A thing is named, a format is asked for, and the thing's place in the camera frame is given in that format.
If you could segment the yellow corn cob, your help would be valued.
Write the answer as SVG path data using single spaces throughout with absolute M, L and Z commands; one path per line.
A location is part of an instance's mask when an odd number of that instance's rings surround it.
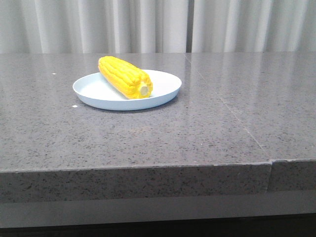
M 140 68 L 113 56 L 98 61 L 100 73 L 128 99 L 148 98 L 153 90 L 150 76 Z

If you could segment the light blue round plate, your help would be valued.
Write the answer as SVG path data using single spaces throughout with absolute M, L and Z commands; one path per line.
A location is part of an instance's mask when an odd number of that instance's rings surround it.
M 127 99 L 115 89 L 101 73 L 94 73 L 76 80 L 73 90 L 87 105 L 112 111 L 135 111 L 163 105 L 176 97 L 182 85 L 181 80 L 170 73 L 146 70 L 153 83 L 148 98 Z

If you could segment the white pleated curtain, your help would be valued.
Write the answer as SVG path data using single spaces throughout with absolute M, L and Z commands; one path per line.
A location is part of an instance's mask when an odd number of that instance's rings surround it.
M 3 0 L 1 53 L 315 51 L 313 0 Z

